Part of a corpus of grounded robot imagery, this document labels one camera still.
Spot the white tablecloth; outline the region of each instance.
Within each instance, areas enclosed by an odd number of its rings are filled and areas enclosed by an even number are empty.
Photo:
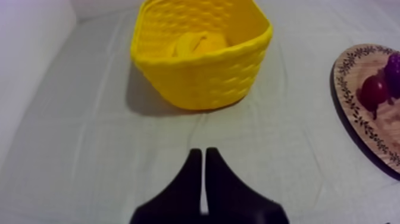
[[[244,100],[210,113],[170,106],[130,69],[137,9],[81,24],[1,168],[0,223],[128,223],[190,148],[210,146],[291,223],[400,223],[398,181],[354,144],[329,86],[350,46],[400,49],[400,2],[257,2],[274,24],[260,74]]]

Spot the wooden plate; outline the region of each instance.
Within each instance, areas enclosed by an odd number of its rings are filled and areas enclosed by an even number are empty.
[[[333,86],[345,117],[367,147],[387,166],[400,173],[400,99],[380,104],[377,119],[359,102],[366,78],[384,75],[390,54],[385,46],[362,44],[347,49],[336,60]]]

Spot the white wall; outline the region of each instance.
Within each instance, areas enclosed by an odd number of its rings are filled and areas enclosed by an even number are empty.
[[[144,0],[71,0],[79,19],[139,6]]]
[[[0,0],[0,167],[40,81],[75,25],[68,0]]]

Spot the purple plum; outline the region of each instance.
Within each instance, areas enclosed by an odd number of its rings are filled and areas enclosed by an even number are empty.
[[[385,82],[392,97],[400,98],[400,53],[392,54],[385,67]]]

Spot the yellow basket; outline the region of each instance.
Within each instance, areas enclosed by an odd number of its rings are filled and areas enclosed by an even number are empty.
[[[223,33],[231,46],[200,56],[167,56],[181,35],[202,31]],[[173,105],[215,109],[249,92],[272,32],[252,0],[147,0],[136,22],[132,59]]]

